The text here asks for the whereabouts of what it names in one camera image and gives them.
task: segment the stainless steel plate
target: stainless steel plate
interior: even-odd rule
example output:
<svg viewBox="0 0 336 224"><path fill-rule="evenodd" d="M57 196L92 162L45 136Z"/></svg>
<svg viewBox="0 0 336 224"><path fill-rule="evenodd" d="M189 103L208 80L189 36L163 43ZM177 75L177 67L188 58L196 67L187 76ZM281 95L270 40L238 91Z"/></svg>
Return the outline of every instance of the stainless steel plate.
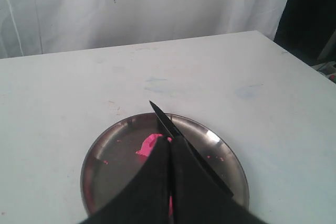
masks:
<svg viewBox="0 0 336 224"><path fill-rule="evenodd" d="M248 208L247 179L229 146L205 126L179 115L167 115L232 190L234 200ZM140 114L109 127L94 142L81 172L82 198L88 214L103 207L139 171L146 157L135 152L152 133L166 132L154 113Z"/></svg>

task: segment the white curtain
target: white curtain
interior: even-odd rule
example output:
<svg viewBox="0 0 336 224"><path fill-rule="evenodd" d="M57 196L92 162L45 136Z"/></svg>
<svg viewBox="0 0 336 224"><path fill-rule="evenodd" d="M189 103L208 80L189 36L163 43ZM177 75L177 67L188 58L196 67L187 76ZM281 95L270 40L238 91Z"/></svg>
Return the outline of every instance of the white curtain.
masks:
<svg viewBox="0 0 336 224"><path fill-rule="evenodd" d="M0 0L0 58L258 30L287 0Z"/></svg>

